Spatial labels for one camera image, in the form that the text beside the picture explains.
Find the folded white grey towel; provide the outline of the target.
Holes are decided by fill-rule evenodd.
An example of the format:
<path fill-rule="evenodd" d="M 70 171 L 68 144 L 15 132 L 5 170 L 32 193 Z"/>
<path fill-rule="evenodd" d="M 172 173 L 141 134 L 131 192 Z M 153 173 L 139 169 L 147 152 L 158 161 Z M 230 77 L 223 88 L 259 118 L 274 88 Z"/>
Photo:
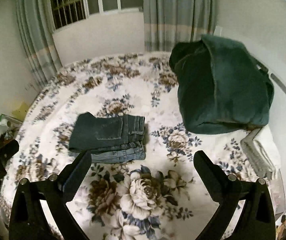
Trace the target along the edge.
<path fill-rule="evenodd" d="M 240 145 L 258 177 L 268 180 L 278 178 L 281 157 L 268 125 L 252 130 Z"/>

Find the dark green pillow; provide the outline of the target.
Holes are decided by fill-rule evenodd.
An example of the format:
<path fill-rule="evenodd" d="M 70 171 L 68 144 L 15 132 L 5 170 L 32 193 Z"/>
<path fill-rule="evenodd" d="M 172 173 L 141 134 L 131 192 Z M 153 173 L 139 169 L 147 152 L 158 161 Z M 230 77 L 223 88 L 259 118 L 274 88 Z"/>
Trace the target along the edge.
<path fill-rule="evenodd" d="M 222 134 L 268 124 L 274 86 L 243 43 L 202 35 L 197 42 L 176 44 L 169 66 L 189 132 Z"/>

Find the light blue folded jeans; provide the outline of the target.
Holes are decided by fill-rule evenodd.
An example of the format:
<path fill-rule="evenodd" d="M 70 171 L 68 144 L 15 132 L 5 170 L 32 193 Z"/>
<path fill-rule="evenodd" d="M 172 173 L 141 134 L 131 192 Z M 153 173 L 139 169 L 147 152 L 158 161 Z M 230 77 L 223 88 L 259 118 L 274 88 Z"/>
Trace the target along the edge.
<path fill-rule="evenodd" d="M 134 160 L 144 160 L 146 158 L 145 148 L 140 141 L 92 150 L 71 148 L 69 151 L 74 153 L 90 153 L 92 163 L 98 164 L 119 164 Z"/>

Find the dark blue denim pants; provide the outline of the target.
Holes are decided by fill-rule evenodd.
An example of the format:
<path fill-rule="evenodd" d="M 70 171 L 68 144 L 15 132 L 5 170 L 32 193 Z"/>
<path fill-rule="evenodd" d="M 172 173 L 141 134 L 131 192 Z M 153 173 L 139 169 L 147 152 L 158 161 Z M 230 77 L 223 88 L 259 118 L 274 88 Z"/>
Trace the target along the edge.
<path fill-rule="evenodd" d="M 69 149 L 92 150 L 130 142 L 143 142 L 145 118 L 124 114 L 96 118 L 91 113 L 78 116 L 69 140 Z"/>

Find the grey striped curtain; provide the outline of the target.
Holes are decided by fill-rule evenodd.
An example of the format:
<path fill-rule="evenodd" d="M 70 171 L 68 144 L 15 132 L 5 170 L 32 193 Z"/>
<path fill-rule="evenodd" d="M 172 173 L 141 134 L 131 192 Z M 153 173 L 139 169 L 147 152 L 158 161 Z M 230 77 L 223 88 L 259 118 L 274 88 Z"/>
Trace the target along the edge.
<path fill-rule="evenodd" d="M 16 18 L 31 74 L 43 89 L 62 68 L 49 26 L 46 0 L 16 0 Z"/>

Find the grey right curtain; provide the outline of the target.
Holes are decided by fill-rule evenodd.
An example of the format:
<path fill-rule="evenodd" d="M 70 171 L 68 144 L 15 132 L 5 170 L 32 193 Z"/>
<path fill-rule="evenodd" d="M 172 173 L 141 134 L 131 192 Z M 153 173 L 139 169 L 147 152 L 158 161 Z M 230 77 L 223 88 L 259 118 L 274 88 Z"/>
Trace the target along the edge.
<path fill-rule="evenodd" d="M 213 34 L 217 0 L 143 0 L 146 51 L 171 51 L 179 42 Z"/>

